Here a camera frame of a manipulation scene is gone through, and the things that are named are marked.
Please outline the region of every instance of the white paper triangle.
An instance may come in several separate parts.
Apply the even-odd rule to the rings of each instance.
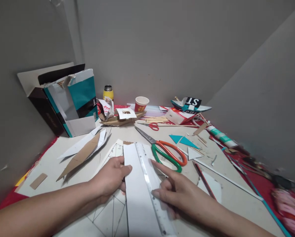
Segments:
[[[193,148],[188,147],[188,160],[200,158],[202,155],[198,152],[196,152]]]
[[[222,189],[221,184],[218,183],[212,176],[208,175],[206,172],[202,172],[204,178],[206,179],[210,189],[212,190],[214,196],[216,197],[218,203],[222,203]],[[203,183],[203,180],[199,180],[198,187],[201,188],[206,194],[209,195],[209,192],[206,186]]]

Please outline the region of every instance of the red scissors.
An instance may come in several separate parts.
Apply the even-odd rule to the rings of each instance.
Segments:
[[[139,124],[142,124],[142,125],[145,125],[145,126],[149,126],[152,130],[154,131],[158,131],[160,128],[158,127],[158,124],[157,123],[139,123]]]

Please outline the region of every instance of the red paper cup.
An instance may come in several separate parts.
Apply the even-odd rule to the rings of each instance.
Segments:
[[[149,102],[150,100],[146,97],[143,97],[143,96],[136,97],[134,111],[135,112],[144,111],[145,107],[147,106]]]

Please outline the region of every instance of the white table surface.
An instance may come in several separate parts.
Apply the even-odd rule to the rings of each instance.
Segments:
[[[203,137],[207,141],[206,148],[198,139],[197,136],[192,137],[191,135],[195,131],[195,128],[192,127],[161,127],[159,131],[153,131],[147,126],[143,126],[140,124],[136,124],[137,127],[141,128],[148,135],[153,137],[156,140],[162,140],[166,142],[170,142],[174,144],[169,135],[186,135],[189,133],[190,136],[187,138],[190,139],[195,145],[200,146],[204,149],[208,158],[203,157],[201,160],[206,164],[210,165],[211,161],[217,156],[216,161],[214,162],[214,169],[218,172],[224,174],[228,178],[232,179],[236,183],[241,186],[247,188],[252,191],[252,189],[248,186],[245,180],[240,176],[237,170],[233,167],[233,165],[229,162],[229,160],[225,157],[224,153],[218,147],[218,145],[209,139],[209,134],[206,130],[201,132],[201,137]],[[109,152],[111,146],[118,140],[121,139],[123,141],[129,142],[140,142],[144,144],[149,144],[144,137],[142,137],[134,128],[133,125],[125,125],[122,127],[112,127],[111,128],[111,137],[108,140],[107,144],[103,149],[82,169],[80,169],[67,183],[63,183],[63,179],[56,182],[59,175],[62,173],[66,165],[69,163],[70,158],[61,162],[61,160],[57,160],[57,158],[66,151],[73,144],[78,142],[80,139],[84,137],[78,136],[74,138],[64,138],[59,137],[56,143],[48,149],[48,151],[44,154],[38,165],[32,170],[30,175],[27,177],[18,193],[32,197],[38,194],[58,190],[63,187],[67,187],[73,184],[77,184],[80,182],[85,182],[91,179],[101,163],[102,159]],[[178,144],[179,148],[187,151],[187,146],[184,144]],[[265,206],[261,201],[254,198],[250,194],[236,187],[232,183],[223,179],[219,175],[215,174],[211,170],[201,166],[203,170],[214,177],[222,186],[222,205],[227,209],[247,218],[248,220],[254,222],[265,230],[269,231],[275,236],[284,236],[274,219],[271,217]],[[36,190],[33,190],[29,185],[41,174],[45,173],[48,177],[39,185]],[[191,161],[183,167],[182,174],[188,177],[192,182],[197,184],[198,182],[198,174],[193,166]],[[75,233],[74,229],[71,228],[70,236],[87,236],[87,233],[93,233],[93,236],[97,236],[97,230],[92,229],[94,226],[87,226],[84,218],[78,220],[79,224],[84,224],[84,233]],[[198,226],[195,226],[185,220],[176,220],[175,225],[177,228],[178,236],[212,236],[207,233],[205,230],[201,229]]]

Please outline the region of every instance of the pencil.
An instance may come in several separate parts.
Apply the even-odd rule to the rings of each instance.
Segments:
[[[197,170],[197,172],[198,172],[200,178],[202,179],[202,181],[203,181],[203,183],[204,183],[204,186],[206,186],[209,195],[210,195],[214,200],[217,200],[216,197],[214,196],[214,194],[213,194],[213,192],[212,192],[212,190],[211,190],[209,184],[207,183],[207,180],[205,179],[205,177],[204,177],[204,175],[203,175],[203,173],[202,173],[202,171],[201,171],[199,165],[198,165],[194,160],[193,160],[192,162],[193,162],[193,164],[195,165],[195,168],[196,168],[196,170]]]

